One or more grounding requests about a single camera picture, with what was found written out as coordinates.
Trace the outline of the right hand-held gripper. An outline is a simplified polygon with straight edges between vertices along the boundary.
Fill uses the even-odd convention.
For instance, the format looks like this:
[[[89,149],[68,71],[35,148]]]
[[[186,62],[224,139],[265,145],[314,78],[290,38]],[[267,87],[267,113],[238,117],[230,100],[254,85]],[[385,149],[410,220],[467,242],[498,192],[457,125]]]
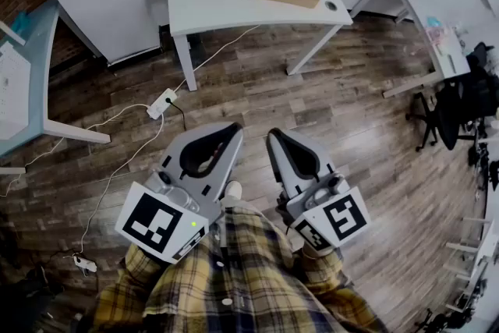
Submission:
[[[278,198],[277,211],[313,257],[327,255],[368,229],[371,218],[359,188],[333,172],[319,143],[273,128],[266,145],[274,177],[286,192]],[[301,190],[300,180],[312,183]]]

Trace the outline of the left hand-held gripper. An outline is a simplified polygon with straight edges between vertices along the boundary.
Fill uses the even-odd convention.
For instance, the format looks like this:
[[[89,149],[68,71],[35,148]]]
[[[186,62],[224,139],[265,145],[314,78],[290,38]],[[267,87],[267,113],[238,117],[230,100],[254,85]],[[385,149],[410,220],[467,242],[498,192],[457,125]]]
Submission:
[[[151,256],[178,263],[221,217],[220,199],[242,139],[237,122],[209,123],[178,135],[147,181],[131,185],[115,231]]]

